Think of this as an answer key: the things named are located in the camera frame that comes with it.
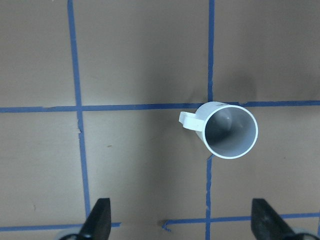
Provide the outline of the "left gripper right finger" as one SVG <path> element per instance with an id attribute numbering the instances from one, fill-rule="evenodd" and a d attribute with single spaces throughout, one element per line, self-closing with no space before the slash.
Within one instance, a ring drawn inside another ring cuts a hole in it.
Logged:
<path id="1" fill-rule="evenodd" d="M 251 202 L 251 231 L 256 240 L 287 240 L 295 235 L 263 198 L 254 198 Z"/>

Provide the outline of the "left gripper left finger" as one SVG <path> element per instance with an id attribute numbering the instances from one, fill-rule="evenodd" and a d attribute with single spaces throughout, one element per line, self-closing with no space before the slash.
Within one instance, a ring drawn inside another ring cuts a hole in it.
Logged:
<path id="1" fill-rule="evenodd" d="M 111 233 L 111 201 L 99 198 L 79 231 L 80 240 L 108 240 Z"/>

